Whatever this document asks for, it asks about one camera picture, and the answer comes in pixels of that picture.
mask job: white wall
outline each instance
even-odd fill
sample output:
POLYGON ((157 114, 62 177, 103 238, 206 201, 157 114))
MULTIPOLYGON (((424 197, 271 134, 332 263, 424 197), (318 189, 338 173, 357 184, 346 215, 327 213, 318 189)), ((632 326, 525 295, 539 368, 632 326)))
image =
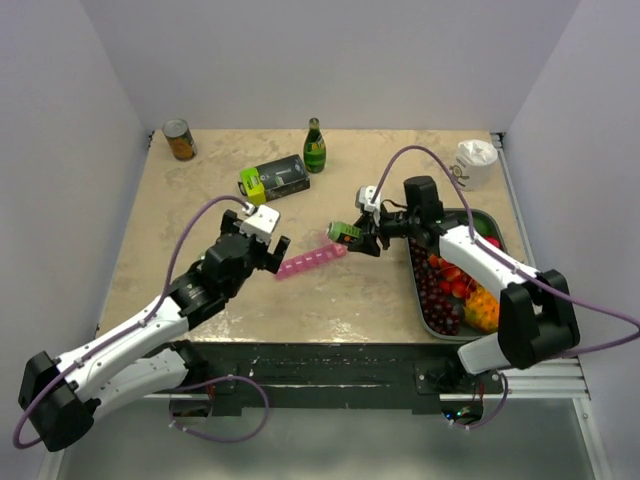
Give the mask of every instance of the white wall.
MULTIPOLYGON (((582 0, 507 133, 542 267, 573 293, 640 316, 640 3, 582 0)), ((579 310, 583 344, 632 332, 579 310)), ((617 478, 638 477, 640 343, 582 358, 617 478)))
POLYGON ((35 478, 44 451, 11 445, 24 364, 92 337, 145 135, 77 0, 3 2, 0 18, 0 478, 13 480, 35 478))
POLYGON ((503 131, 578 0, 81 0, 148 128, 503 131))

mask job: tin can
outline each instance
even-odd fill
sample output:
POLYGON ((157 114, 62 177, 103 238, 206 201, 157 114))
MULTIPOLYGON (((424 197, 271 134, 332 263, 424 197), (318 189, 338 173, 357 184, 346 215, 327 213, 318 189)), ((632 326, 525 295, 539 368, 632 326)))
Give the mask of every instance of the tin can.
POLYGON ((340 245, 352 245, 360 240, 362 231, 344 222, 331 222, 327 228, 329 240, 340 245))
POLYGON ((181 161, 191 160, 198 153, 196 143, 193 141, 189 125, 181 118, 169 120, 162 126, 171 153, 181 161))

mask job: white cup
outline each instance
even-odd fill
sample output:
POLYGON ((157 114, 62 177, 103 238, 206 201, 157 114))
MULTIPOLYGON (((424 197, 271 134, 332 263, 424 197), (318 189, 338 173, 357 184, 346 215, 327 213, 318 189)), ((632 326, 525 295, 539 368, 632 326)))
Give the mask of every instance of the white cup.
POLYGON ((482 140, 465 140, 458 144, 449 170, 462 190, 475 190, 489 180, 498 151, 482 140))

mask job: green bottle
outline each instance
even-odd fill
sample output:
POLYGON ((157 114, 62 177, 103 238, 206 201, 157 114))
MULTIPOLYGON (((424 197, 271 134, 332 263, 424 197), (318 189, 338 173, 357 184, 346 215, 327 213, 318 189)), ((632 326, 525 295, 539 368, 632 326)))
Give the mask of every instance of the green bottle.
POLYGON ((311 173, 320 173, 324 170, 327 161, 327 146, 320 133, 320 120, 309 120, 309 133, 304 141, 304 165, 311 173))

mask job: grapes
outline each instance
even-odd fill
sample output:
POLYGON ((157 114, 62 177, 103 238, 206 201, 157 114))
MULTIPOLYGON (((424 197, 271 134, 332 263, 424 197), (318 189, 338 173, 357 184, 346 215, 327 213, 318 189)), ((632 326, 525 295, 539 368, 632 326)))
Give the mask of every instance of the grapes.
POLYGON ((442 266, 436 265, 437 268, 434 268, 431 257, 435 256, 419 247, 414 239, 409 240, 409 252, 425 323, 440 335, 457 335, 460 321, 464 318, 464 309, 462 305, 455 304, 457 300, 452 303, 449 300, 450 292, 441 288, 443 279, 439 269, 442 266))

